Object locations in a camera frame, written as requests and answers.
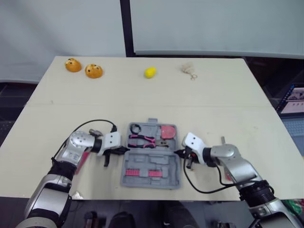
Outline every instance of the toolbox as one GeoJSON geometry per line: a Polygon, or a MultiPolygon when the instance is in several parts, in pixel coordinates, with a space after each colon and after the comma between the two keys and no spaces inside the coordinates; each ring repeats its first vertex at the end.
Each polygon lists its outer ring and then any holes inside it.
{"type": "Polygon", "coordinates": [[[124,154],[121,185],[159,189],[181,186],[181,163],[174,153],[178,148],[177,128],[173,124],[130,123],[124,154]]]}

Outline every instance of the pink pliers handle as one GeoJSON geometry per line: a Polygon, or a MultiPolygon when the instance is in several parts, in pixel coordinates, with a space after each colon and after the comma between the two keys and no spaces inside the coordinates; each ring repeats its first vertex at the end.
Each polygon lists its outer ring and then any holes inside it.
{"type": "Polygon", "coordinates": [[[132,148],[155,148],[155,138],[154,137],[148,137],[141,134],[131,134],[129,135],[129,139],[144,139],[149,141],[150,143],[144,144],[144,145],[137,145],[137,144],[128,144],[128,147],[132,148]]]}

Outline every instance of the gray tool case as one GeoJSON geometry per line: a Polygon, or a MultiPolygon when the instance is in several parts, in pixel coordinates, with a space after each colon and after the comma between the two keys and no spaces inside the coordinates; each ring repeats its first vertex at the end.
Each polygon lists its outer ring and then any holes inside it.
{"type": "Polygon", "coordinates": [[[134,135],[130,127],[139,125],[141,131],[138,135],[154,137],[162,140],[161,126],[172,126],[175,136],[166,139],[168,147],[131,148],[124,154],[121,185],[127,187],[144,187],[159,189],[178,189],[181,186],[180,158],[174,151],[178,148],[177,128],[173,124],[160,124],[157,119],[149,119],[147,123],[130,123],[127,133],[127,146],[129,144],[144,145],[149,143],[144,139],[129,138],[134,135]]]}

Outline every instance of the black cable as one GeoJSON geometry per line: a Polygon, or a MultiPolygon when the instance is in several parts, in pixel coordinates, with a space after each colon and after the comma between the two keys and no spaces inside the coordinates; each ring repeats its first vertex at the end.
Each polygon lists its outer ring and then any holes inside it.
{"type": "Polygon", "coordinates": [[[304,221],[301,218],[301,216],[291,206],[289,206],[287,203],[285,203],[283,200],[282,200],[282,203],[288,210],[290,210],[297,217],[297,219],[300,221],[300,223],[304,226],[304,221]]]}
{"type": "MultiPolygon", "coordinates": [[[[77,128],[75,128],[75,130],[72,131],[71,133],[77,131],[79,128],[81,128],[81,127],[82,127],[83,125],[85,125],[85,124],[88,124],[88,123],[90,123],[90,122],[96,122],[96,121],[108,122],[108,123],[112,124],[111,132],[116,132],[116,131],[117,131],[117,127],[116,127],[116,125],[115,125],[113,122],[111,122],[111,121],[109,121],[109,120],[95,119],[95,120],[89,120],[89,121],[87,121],[87,122],[84,122],[83,124],[81,124],[81,125],[79,125],[77,128]]],[[[59,147],[58,151],[57,151],[57,152],[55,153],[55,155],[53,156],[53,159],[55,159],[55,157],[56,157],[57,154],[60,152],[60,150],[62,149],[62,147],[65,146],[67,140],[68,140],[68,138],[67,138],[66,140],[64,140],[64,142],[61,144],[61,146],[59,147]]]]}
{"type": "Polygon", "coordinates": [[[196,190],[198,191],[199,193],[203,193],[203,194],[211,194],[211,193],[215,193],[215,192],[218,192],[218,191],[222,191],[224,189],[227,189],[227,188],[231,188],[231,187],[234,187],[234,186],[237,186],[237,185],[243,185],[243,184],[248,184],[248,183],[258,183],[259,181],[257,180],[247,180],[247,181],[242,181],[242,182],[238,182],[238,183],[234,183],[234,184],[229,184],[227,186],[224,186],[222,188],[219,188],[219,189],[215,189],[215,190],[212,190],[212,191],[201,191],[199,189],[197,189],[193,183],[191,182],[190,178],[188,177],[187,173],[186,173],[186,159],[184,159],[184,163],[183,163],[183,169],[184,169],[184,173],[185,173],[185,176],[187,178],[187,180],[189,181],[190,185],[196,190]]]}
{"type": "MultiPolygon", "coordinates": [[[[216,165],[216,168],[218,169],[219,182],[220,182],[221,185],[224,185],[224,186],[235,186],[235,184],[224,184],[224,183],[222,182],[221,171],[220,171],[220,169],[219,169],[219,167],[218,167],[217,165],[216,165]]],[[[272,194],[275,194],[275,190],[273,189],[273,187],[271,187],[270,185],[268,185],[268,188],[270,188],[272,194]]]]}

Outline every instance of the robotic arm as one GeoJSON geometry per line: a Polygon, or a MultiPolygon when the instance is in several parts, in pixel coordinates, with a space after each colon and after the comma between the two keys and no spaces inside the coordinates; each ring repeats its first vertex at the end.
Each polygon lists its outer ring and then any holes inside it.
{"type": "Polygon", "coordinates": [[[268,224],[273,223],[273,218],[277,219],[278,215],[280,220],[282,217],[287,219],[279,227],[302,227],[290,215],[282,201],[274,196],[268,182],[261,178],[250,162],[242,158],[236,146],[224,143],[208,148],[199,137],[192,133],[186,135],[183,146],[186,147],[184,158],[190,159],[187,168],[191,168],[192,162],[206,163],[209,167],[217,165],[224,167],[232,181],[239,183],[235,186],[240,193],[240,199],[246,201],[255,221],[260,222],[263,227],[269,227],[268,224]]]}
{"type": "Polygon", "coordinates": [[[61,227],[72,201],[68,194],[72,179],[84,152],[96,152],[97,156],[106,154],[108,163],[108,151],[121,146],[121,135],[119,132],[101,136],[94,130],[90,130],[90,134],[77,131],[69,136],[65,144],[58,155],[52,158],[50,171],[42,178],[26,205],[25,220],[16,228],[61,227]]]}

